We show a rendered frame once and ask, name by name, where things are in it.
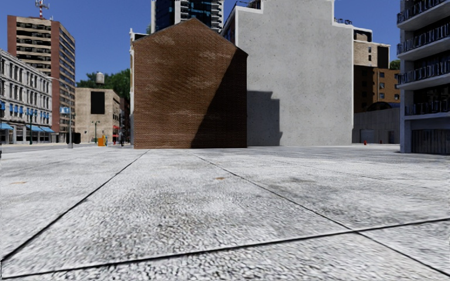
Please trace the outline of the red brick building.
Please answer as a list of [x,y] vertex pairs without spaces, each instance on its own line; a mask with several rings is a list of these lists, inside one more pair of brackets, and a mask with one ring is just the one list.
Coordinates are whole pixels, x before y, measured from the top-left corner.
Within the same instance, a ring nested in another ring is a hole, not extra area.
[[246,52],[195,18],[133,47],[135,148],[246,147]]

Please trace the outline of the grey balcony building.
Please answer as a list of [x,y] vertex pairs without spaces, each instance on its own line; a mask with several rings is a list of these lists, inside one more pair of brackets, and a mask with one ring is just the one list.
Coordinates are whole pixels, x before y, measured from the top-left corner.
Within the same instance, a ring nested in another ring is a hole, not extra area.
[[400,150],[450,155],[450,0],[400,0]]

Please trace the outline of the red and tan tower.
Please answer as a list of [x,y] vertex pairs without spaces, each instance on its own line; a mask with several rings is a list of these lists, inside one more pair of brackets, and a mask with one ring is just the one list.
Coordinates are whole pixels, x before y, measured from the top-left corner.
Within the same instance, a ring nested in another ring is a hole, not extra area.
[[50,3],[35,0],[38,17],[7,16],[8,52],[49,77],[59,77],[76,87],[75,39],[53,19],[43,17]]

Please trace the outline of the grey street lamp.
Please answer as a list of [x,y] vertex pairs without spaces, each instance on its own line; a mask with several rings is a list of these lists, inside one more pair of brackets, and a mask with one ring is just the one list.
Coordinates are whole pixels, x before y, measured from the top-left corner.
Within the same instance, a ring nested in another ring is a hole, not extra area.
[[73,129],[75,115],[75,87],[70,82],[59,77],[52,80],[52,125],[56,133],[56,142],[67,142],[68,148],[73,148]]

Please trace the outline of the low grey concrete building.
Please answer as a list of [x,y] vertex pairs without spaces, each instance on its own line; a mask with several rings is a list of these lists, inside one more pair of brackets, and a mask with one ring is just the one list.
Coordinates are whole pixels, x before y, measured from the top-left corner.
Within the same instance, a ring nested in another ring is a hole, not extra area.
[[400,143],[400,104],[375,102],[353,114],[353,143]]

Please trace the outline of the pale stone building blue awnings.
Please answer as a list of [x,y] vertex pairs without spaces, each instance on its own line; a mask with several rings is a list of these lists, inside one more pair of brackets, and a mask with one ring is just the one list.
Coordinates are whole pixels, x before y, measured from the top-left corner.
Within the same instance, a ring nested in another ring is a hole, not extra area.
[[0,144],[29,143],[27,110],[35,110],[33,143],[50,143],[52,80],[0,48]]

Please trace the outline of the trees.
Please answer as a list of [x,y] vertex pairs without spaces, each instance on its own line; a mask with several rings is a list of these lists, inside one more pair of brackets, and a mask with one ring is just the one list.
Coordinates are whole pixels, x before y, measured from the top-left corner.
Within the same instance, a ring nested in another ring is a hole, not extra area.
[[86,80],[76,83],[77,88],[104,88],[112,89],[119,97],[130,101],[130,69],[121,70],[117,73],[105,73],[104,84],[96,84],[96,72],[87,73]]

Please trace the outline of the brown brick building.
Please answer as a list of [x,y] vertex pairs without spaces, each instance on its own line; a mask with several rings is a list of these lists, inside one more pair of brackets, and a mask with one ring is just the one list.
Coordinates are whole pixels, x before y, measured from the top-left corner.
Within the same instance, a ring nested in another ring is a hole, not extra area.
[[390,45],[373,41],[369,29],[353,29],[353,112],[400,106],[399,70],[390,67]]

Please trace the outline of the tan concrete building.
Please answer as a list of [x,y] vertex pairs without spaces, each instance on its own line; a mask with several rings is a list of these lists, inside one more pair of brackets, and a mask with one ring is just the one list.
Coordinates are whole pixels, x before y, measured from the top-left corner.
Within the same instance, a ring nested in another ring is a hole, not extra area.
[[116,141],[120,125],[121,98],[112,89],[77,88],[75,92],[76,132],[81,133],[82,142],[94,142],[94,124],[97,124],[97,138],[103,135]]

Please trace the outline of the pale concrete building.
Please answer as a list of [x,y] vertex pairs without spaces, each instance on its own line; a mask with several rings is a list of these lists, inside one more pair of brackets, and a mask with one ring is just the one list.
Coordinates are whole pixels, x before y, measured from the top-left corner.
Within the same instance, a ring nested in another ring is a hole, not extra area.
[[335,0],[261,0],[235,6],[222,31],[248,54],[248,146],[349,145],[353,26]]

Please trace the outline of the glass tower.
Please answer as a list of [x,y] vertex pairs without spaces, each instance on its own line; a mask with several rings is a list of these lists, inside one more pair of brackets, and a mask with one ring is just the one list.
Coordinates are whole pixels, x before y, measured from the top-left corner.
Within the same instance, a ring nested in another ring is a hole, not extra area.
[[223,28],[223,0],[152,0],[150,33],[196,18],[213,31]]

